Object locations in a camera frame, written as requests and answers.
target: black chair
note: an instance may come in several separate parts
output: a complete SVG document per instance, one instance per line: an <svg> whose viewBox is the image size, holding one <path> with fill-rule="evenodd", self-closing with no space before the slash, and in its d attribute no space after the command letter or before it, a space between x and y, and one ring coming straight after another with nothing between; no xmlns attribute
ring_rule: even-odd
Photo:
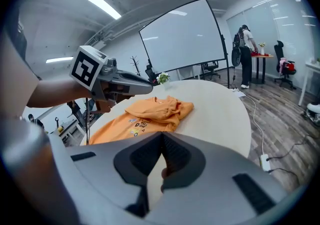
<svg viewBox="0 0 320 225"><path fill-rule="evenodd" d="M213 61L212 63L213 63L212 65L208 65L208 62L204 63L203 68L205 70L211 72L210 73L210 75L211 75L210 80L212 79L212 76L218 76L220 79L221 76L217 72L215 72L215 69L219 68L219 63L218 63L218 61L217 62Z"/></svg>
<svg viewBox="0 0 320 225"><path fill-rule="evenodd" d="M282 50L282 48L284 47L284 44L281 42L281 41L277 41L278 44L276 44L274 46L274 51L275 51L275 54L276 54L276 57L278 58L278 63L276 65L276 71L280 72L280 60L281 58L284 57L284 52ZM287 62L284 62L283 65L282 65L282 71L281 71L281 75L280 75L280 78L275 78L274 79L274 82L276 83L278 80L281 81L280 83L280 86L282 85L282 83L288 83L290 85L290 88L291 89L296 89L292 83L291 80L289 80L289 75L294 75L296 74L296 70L289 70L288 69L288 64L293 64L295 63L294 61L291 61L291 60L288 60Z"/></svg>
<svg viewBox="0 0 320 225"><path fill-rule="evenodd" d="M145 73L149 77L149 81L152 83L153 86L159 85L159 83L157 81L157 75L152 71L152 68L150 65L146 66Z"/></svg>

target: ceiling light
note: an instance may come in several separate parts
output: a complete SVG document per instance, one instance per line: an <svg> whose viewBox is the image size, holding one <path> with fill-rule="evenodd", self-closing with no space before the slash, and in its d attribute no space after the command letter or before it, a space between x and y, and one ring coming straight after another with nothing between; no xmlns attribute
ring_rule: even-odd
<svg viewBox="0 0 320 225"><path fill-rule="evenodd" d="M143 38L142 40L146 41L146 40L157 39L157 38L158 38L158 36L153 36L153 37Z"/></svg>
<svg viewBox="0 0 320 225"><path fill-rule="evenodd" d="M111 15L116 20L121 17L121 15L104 0L88 0L88 1L90 1L91 3L95 4L97 7L104 10L107 14Z"/></svg>
<svg viewBox="0 0 320 225"><path fill-rule="evenodd" d="M279 19L284 19L284 18L288 18L288 16L274 18L274 20L279 20Z"/></svg>
<svg viewBox="0 0 320 225"><path fill-rule="evenodd" d="M55 58L55 59L47 59L45 63L55 63L55 62L62 62L62 61L70 61L73 57L62 57L62 58Z"/></svg>
<svg viewBox="0 0 320 225"><path fill-rule="evenodd" d="M173 15L181 15L181 16L186 16L187 13L186 12L183 12L183 11L177 11L177 10L173 10L173 11L170 11L169 14L173 14Z"/></svg>
<svg viewBox="0 0 320 225"><path fill-rule="evenodd" d="M264 0L264 1L261 1L261 2L259 2L258 4L252 6L252 8L255 8L255 7L257 7L257 6L260 6L260 5L262 5L262 4L266 3L266 2L270 2L270 1L272 1L272 0Z"/></svg>

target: person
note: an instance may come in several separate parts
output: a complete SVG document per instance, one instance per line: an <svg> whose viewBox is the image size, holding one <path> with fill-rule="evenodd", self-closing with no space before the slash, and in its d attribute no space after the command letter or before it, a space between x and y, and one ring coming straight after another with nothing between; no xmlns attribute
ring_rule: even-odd
<svg viewBox="0 0 320 225"><path fill-rule="evenodd" d="M29 120L30 120L31 123L34 123L34 124L42 127L43 129L45 129L44 124L43 124L39 119L35 119L35 118L34 118L34 115L29 114L29 115L28 115L28 118L29 118Z"/></svg>
<svg viewBox="0 0 320 225"><path fill-rule="evenodd" d="M79 105L74 101L68 101L66 103L69 108L71 109L72 114L76 117L76 119L79 121L81 127L85 128L86 126L86 121L84 119L84 116L82 115L81 111L80 111L80 107Z"/></svg>
<svg viewBox="0 0 320 225"><path fill-rule="evenodd" d="M243 41L243 44L240 44L241 50L241 64L242 64L242 83L241 88L248 89L249 81L251 81L252 74L252 60L251 52L258 52L258 48L252 33L250 32L247 25L242 25L238 31L240 35L240 42Z"/></svg>

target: black pants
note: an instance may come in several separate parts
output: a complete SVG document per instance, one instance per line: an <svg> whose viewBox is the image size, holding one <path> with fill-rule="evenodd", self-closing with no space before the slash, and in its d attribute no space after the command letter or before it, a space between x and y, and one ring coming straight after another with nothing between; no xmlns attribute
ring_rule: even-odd
<svg viewBox="0 0 320 225"><path fill-rule="evenodd" d="M242 64L242 83L241 85L248 86L251 81L252 60L251 50L249 47L241 47L241 64Z"/></svg>

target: white cable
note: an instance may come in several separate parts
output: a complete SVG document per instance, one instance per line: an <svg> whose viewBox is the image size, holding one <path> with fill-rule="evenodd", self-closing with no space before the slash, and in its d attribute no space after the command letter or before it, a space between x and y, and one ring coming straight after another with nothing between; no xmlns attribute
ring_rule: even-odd
<svg viewBox="0 0 320 225"><path fill-rule="evenodd" d="M262 133L262 144L261 144L261 150L262 150L262 155L264 155L264 131L262 131L262 129L260 128L260 126L256 123L255 121L255 114L256 114L256 103L248 96L245 96L247 97L248 99L250 99L253 104L254 104L254 112L253 112L253 122L255 123L255 125L260 129L261 133Z"/></svg>

